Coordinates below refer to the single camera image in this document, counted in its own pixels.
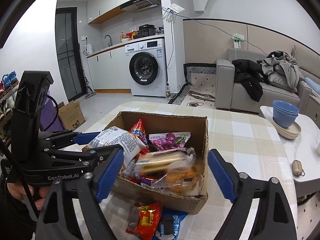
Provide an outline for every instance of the blue gripper pad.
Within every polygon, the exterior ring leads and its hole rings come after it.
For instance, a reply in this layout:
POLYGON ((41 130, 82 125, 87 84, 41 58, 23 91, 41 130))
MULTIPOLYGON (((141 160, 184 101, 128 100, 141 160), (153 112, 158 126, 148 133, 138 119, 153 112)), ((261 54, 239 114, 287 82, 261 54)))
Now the blue gripper pad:
POLYGON ((91 132, 91 133, 79 133, 76 137, 73 138, 73 142, 78 145, 85 145, 90 143, 94 138, 99 135, 100 132, 91 132))
POLYGON ((98 182, 98 191, 96 194, 96 201, 98 203, 108 197, 110 189, 123 165, 123 161, 123 150, 118 150, 98 182))
POLYGON ((231 203, 234 203, 237 199, 237 196, 235 194, 233 181, 228 175, 227 171, 221 165, 213 150, 208 153, 208 165, 219 185, 220 190, 223 193, 224 198, 229 199, 231 203))

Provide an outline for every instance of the checkered tablecloth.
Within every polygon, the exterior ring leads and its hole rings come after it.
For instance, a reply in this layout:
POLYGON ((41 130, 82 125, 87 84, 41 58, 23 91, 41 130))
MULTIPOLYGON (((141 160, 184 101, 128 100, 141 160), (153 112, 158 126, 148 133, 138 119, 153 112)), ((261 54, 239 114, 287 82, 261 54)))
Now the checkered tablecloth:
MULTIPOLYGON (((138 111, 167 115, 207 116, 209 149, 216 148, 222 157, 233 163, 235 168, 244 171, 253 179, 269 180, 277 177, 288 198, 295 224, 297 221, 297 201, 292 172, 286 153, 276 129, 261 117, 251 114, 177 106, 148 102, 128 102, 118 106, 95 123, 86 132, 102 130, 119 111, 138 111)), ((69 149, 80 150, 81 146, 69 149)), ((188 215, 183 221, 179 240, 212 240, 219 231, 231 208, 209 169, 207 192, 209 199, 197 215, 188 215)), ((125 233, 129 206, 133 201, 111 193, 100 207, 118 239, 137 239, 125 233)), ((254 199, 241 239, 248 239, 259 200, 254 199)), ((84 224, 81 209, 74 200, 75 210, 84 239, 90 239, 84 224)))

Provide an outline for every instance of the cardboard box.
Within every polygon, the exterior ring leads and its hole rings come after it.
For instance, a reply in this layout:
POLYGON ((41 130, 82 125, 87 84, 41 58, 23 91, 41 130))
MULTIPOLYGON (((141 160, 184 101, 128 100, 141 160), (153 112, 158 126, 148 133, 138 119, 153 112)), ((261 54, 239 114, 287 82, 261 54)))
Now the cardboard box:
POLYGON ((140 118, 145 120, 147 136, 154 133, 191 132, 191 137, 186 143, 186 147, 193 147, 195 149, 197 158, 196 168, 204 177, 200 195, 180 197, 163 194, 156 190, 143 188, 142 186, 119 176, 117 177, 112 190, 145 204, 161 202, 166 208, 198 214, 208 200, 207 154, 209 149, 207 118, 122 111, 106 126, 106 128, 117 126, 128 131, 140 118))
POLYGON ((71 101, 59 108, 59 118, 65 129, 75 130, 85 122, 79 101, 71 101))

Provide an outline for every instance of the washing machine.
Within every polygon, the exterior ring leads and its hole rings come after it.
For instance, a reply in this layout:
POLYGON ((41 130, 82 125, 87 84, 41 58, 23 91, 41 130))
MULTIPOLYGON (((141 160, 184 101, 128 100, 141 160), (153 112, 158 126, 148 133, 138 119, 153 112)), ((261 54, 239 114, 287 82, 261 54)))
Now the washing machine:
POLYGON ((137 41, 125 46, 131 76, 131 93, 165 97, 167 84, 164 39, 137 41))

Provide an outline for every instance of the washing machine door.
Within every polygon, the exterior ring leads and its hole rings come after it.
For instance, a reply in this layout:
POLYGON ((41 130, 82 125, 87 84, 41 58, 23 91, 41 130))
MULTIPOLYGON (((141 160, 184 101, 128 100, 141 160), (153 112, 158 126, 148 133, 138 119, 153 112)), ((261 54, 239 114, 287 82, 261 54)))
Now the washing machine door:
POLYGON ((146 86, 156 80, 159 64, 151 54, 139 52, 131 58, 129 70, 135 82, 146 86))

